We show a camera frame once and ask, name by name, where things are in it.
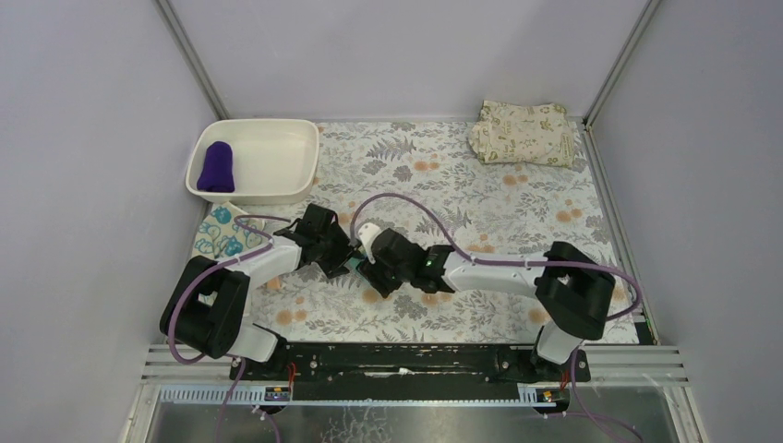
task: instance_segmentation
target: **wall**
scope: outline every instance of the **wall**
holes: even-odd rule
[[[116,441],[214,117],[151,1],[4,2],[0,441]]]
[[[714,442],[779,441],[783,4],[664,2],[596,126]]]
[[[232,117],[583,115],[645,0],[174,0]]]

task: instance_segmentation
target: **purple cloth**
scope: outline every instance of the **purple cloth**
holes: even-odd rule
[[[234,192],[234,154],[224,141],[216,141],[207,148],[204,168],[196,183],[199,191]]]

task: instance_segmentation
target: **gray floor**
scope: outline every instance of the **gray floor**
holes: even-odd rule
[[[654,388],[580,389],[585,405],[636,426],[644,441],[679,441],[665,398]],[[214,441],[217,406],[159,405],[149,443]],[[274,416],[283,442],[610,442],[584,418],[544,420],[526,408],[289,407]],[[622,430],[622,437],[631,438]],[[269,422],[228,408],[222,442],[273,442]]]

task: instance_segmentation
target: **white container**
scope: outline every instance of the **white container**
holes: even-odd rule
[[[216,141],[228,143],[234,154],[235,192],[205,192],[196,188],[204,155]],[[190,156],[185,186],[212,203],[296,203],[310,193],[318,156],[319,131],[307,120],[222,120],[201,133]]]

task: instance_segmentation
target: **floral tablecloth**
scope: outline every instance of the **floral tablecloth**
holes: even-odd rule
[[[337,211],[347,231],[363,200],[393,191],[435,210],[457,243],[473,251],[527,254],[563,240],[599,263],[616,263],[578,133],[573,170],[527,163],[483,165],[467,146],[471,126],[320,124],[321,151],[310,196],[290,206],[243,209],[293,219],[308,203],[316,203]],[[361,222],[394,227],[424,247],[445,243],[424,213],[398,199],[373,202],[362,211]],[[280,290],[264,286],[253,291],[251,316],[294,341],[532,343],[549,321],[537,300],[521,295],[427,294],[405,284],[383,299],[353,274],[326,281],[315,265],[282,281]],[[618,284],[610,311],[627,305],[626,291]],[[637,342],[630,319],[607,324],[601,342]]]

